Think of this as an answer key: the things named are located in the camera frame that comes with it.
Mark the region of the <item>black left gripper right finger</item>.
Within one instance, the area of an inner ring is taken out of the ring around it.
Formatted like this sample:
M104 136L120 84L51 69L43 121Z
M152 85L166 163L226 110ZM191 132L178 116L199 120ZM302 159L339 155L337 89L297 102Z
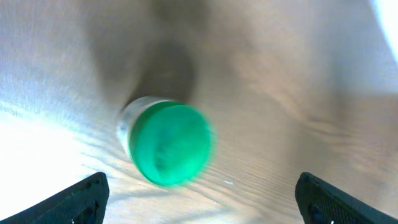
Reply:
M397 224L397 219L352 197L309 172L295 186L305 224Z

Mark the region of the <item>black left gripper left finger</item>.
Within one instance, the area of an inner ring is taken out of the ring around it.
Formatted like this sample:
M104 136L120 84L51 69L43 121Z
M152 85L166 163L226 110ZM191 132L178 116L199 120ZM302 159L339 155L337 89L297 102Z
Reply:
M102 224L108 199L106 174L97 172L1 223Z

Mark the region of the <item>green lid jar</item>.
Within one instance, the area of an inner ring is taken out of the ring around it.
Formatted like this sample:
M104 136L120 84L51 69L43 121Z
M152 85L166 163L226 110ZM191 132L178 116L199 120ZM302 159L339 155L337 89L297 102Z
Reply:
M216 145L215 129L203 113L180 101L154 96L125 106L116 132L138 171L161 187L197 178Z

